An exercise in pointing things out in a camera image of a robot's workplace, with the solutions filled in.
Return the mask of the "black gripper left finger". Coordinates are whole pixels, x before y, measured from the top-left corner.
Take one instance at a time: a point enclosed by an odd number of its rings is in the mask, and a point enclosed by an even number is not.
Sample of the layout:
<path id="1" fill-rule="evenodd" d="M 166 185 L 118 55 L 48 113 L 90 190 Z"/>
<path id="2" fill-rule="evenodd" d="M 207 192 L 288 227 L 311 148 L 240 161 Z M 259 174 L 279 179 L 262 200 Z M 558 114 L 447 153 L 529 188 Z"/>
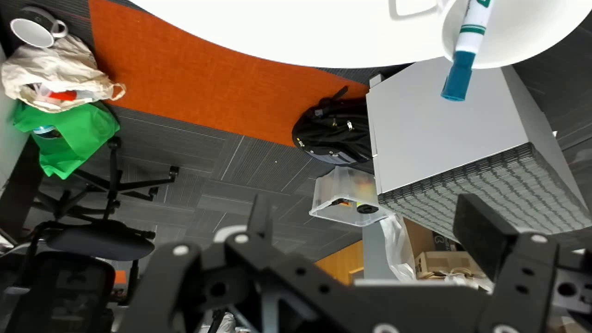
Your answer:
<path id="1" fill-rule="evenodd" d="M 272 238 L 272 205 L 264 194 L 257 194 L 251 201 L 251 211 L 248 218 L 248 231 L 264 240 Z"/>

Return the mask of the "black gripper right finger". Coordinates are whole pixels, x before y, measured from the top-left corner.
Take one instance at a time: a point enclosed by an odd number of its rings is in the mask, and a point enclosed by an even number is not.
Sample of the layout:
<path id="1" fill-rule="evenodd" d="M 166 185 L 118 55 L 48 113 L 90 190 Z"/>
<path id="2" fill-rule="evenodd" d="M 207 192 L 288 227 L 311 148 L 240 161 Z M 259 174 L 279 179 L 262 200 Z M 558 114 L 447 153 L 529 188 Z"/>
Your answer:
<path id="1" fill-rule="evenodd" d="M 518 229 L 477 194 L 460 194 L 455 205 L 453 235 L 477 262 L 499 262 Z"/>

